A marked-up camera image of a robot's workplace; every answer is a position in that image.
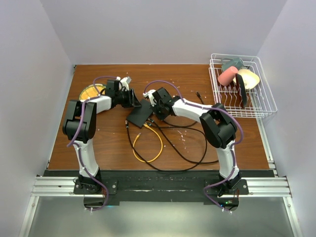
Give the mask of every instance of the black square object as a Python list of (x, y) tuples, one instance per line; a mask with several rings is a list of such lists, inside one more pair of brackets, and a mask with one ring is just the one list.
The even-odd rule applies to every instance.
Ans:
[(126, 119), (135, 126), (142, 128), (146, 120), (153, 114), (153, 110), (149, 101), (142, 99), (140, 103), (142, 106), (135, 107)]

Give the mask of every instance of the wire rack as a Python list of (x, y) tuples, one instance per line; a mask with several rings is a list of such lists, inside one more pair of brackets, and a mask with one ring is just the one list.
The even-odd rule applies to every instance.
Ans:
[[(229, 62), (229, 59), (225, 58), (241, 58), (244, 65), (260, 78), (260, 82), (255, 88), (246, 90), (247, 105), (244, 107), (242, 107), (239, 96), (241, 95), (240, 88), (237, 89), (233, 82), (228, 86), (222, 86), (217, 80), (223, 72), (222, 63)], [(264, 118), (277, 111), (275, 100), (258, 57), (213, 53), (209, 72), (215, 102), (222, 103), (232, 116), (237, 118)]]

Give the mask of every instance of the wooden table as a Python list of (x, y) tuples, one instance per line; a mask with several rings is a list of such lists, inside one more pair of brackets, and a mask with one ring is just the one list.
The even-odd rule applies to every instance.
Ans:
[[(142, 99), (145, 86), (157, 79), (167, 80), (179, 87), (184, 98), (200, 103), (195, 92), (199, 91), (206, 104), (214, 104), (212, 86), (210, 82), (208, 65), (78, 65), (70, 87), (65, 108), (70, 99), (78, 99), (80, 92), (92, 84), (94, 78), (103, 75), (119, 76), (121, 78), (130, 76), (132, 82), (130, 87), (135, 89), (137, 98)], [(152, 84), (149, 89), (165, 87), (171, 95), (176, 91), (165, 83)], [(125, 119), (132, 108), (124, 109), (120, 105), (97, 115), (96, 133), (93, 138), (93, 147), (96, 160), (101, 169), (109, 170), (137, 170), (152, 169), (147, 164), (138, 161), (130, 147), (127, 139)], [(266, 154), (258, 130), (256, 119), (237, 119), (245, 134), (244, 141), (236, 147), (237, 163), (240, 169), (269, 169)], [(191, 120), (182, 117), (168, 117), (168, 122), (186, 125)], [(194, 128), (202, 130), (200, 124)], [(141, 130), (130, 125), (131, 138), (141, 132), (136, 148), (139, 153), (147, 159), (152, 159), (160, 150), (158, 138), (148, 129)], [(205, 139), (198, 132), (188, 129), (165, 129), (165, 133), (174, 143), (175, 147), (188, 159), (199, 161), (205, 148)], [(67, 148), (67, 136), (62, 132), (62, 122), (59, 127), (56, 142), (54, 145), (49, 170), (71, 170), (78, 169), (78, 161), (73, 147)], [(173, 148), (163, 139), (165, 147), (160, 157), (152, 164), (160, 169), (184, 169), (192, 164), (184, 161), (176, 154)], [(208, 145), (204, 161), (216, 160), (215, 149)], [(195, 169), (219, 169), (219, 164), (199, 165)]]

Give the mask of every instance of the gray wall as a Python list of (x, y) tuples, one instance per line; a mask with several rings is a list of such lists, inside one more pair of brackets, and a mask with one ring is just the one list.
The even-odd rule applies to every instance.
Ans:
[(47, 165), (71, 64), (38, 0), (0, 3), (0, 236), (18, 236)]
[(208, 63), (256, 55), (286, 0), (41, 0), (72, 63)]
[(314, 0), (288, 0), (258, 54), (278, 106), (265, 121), (268, 140), (306, 237), (316, 231), (315, 9)]

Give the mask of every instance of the yellow cable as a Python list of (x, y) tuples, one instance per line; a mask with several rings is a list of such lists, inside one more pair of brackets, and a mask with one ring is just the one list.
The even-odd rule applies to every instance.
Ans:
[[(161, 143), (160, 152), (158, 153), (158, 155), (157, 155), (155, 158), (153, 158), (152, 160), (148, 161), (148, 163), (150, 163), (150, 162), (153, 162), (154, 160), (156, 160), (156, 159), (160, 156), (160, 154), (161, 154), (161, 152), (162, 152), (162, 149), (163, 149), (163, 143), (162, 143), (161, 137), (159, 136), (159, 134), (158, 134), (155, 130), (153, 130), (153, 129), (152, 129), (151, 127), (149, 127), (147, 124), (144, 124), (144, 127), (150, 129), (151, 131), (153, 131), (153, 132), (157, 135), (157, 137), (159, 138), (160, 143)], [(135, 147), (135, 143), (136, 143), (137, 139), (139, 138), (139, 136), (140, 136), (140, 133), (136, 136), (136, 138), (135, 138), (135, 140), (134, 140), (134, 143), (133, 143), (133, 147)], [(134, 149), (133, 149), (133, 153), (134, 153), (134, 156), (136, 157), (136, 159), (138, 159), (138, 160), (139, 160), (140, 162), (142, 162), (142, 163), (145, 163), (142, 159), (140, 159), (140, 158), (136, 155)]]

